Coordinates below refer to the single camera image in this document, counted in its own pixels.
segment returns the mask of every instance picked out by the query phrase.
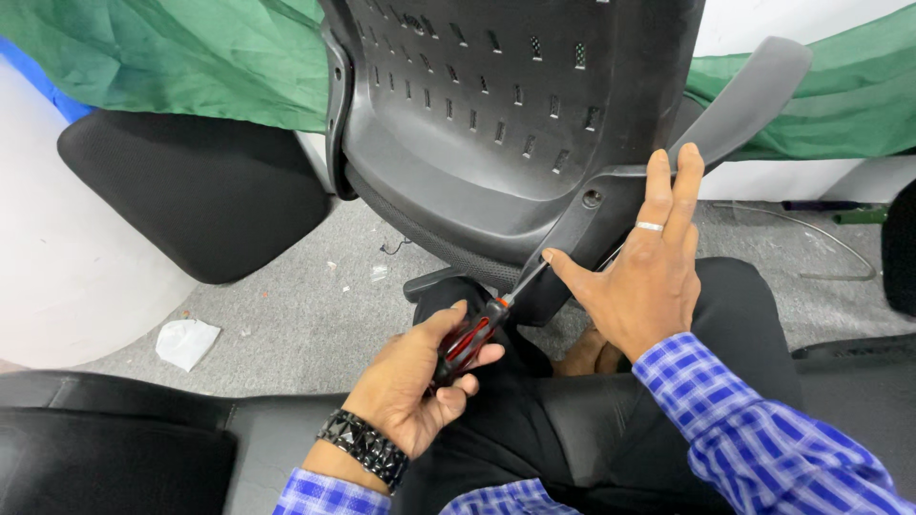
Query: black metal watch band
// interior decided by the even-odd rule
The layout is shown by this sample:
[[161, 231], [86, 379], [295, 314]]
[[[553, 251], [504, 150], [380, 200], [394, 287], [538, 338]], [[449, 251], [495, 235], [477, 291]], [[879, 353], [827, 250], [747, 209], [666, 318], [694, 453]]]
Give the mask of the black metal watch band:
[[350, 411], [334, 410], [315, 439], [330, 442], [352, 456], [366, 472], [378, 476], [394, 493], [400, 487], [410, 458], [368, 422]]

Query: shirt cuff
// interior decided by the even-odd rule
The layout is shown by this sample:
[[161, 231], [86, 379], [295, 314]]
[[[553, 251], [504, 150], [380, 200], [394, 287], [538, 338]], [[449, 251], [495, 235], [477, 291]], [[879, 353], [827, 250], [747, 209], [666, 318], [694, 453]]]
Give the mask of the shirt cuff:
[[296, 468], [273, 515], [382, 515], [390, 507], [391, 498], [374, 490]]
[[693, 333], [658, 342], [633, 374], [688, 441], [763, 398], [732, 373]]

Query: gray armrest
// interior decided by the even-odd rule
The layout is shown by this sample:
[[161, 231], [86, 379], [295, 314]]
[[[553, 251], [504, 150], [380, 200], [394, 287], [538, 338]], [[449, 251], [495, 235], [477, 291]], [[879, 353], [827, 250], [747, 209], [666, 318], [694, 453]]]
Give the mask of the gray armrest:
[[[785, 38], [760, 43], [744, 67], [671, 146], [676, 156], [695, 143], [707, 166], [718, 163], [747, 143], [779, 115], [811, 68], [812, 52]], [[677, 159], [671, 160], [677, 171]]]

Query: silver ring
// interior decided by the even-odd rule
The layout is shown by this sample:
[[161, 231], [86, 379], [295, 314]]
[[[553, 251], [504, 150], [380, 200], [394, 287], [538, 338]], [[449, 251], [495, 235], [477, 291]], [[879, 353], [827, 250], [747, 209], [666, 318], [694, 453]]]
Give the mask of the silver ring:
[[649, 222], [636, 222], [636, 227], [648, 229], [649, 231], [664, 231], [664, 225], [650, 224]]

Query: left hand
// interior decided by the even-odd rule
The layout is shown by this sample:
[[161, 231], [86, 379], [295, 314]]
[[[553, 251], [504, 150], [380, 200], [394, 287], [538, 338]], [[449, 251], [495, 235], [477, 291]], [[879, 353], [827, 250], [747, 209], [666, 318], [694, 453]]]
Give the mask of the left hand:
[[[412, 460], [421, 455], [445, 424], [463, 412], [467, 398], [477, 393], [472, 374], [435, 397], [423, 397], [436, 368], [439, 343], [464, 319], [467, 302], [433, 314], [406, 334], [393, 336], [363, 372], [343, 408], [369, 422]], [[472, 367], [497, 361], [505, 353], [499, 344], [480, 349]]]

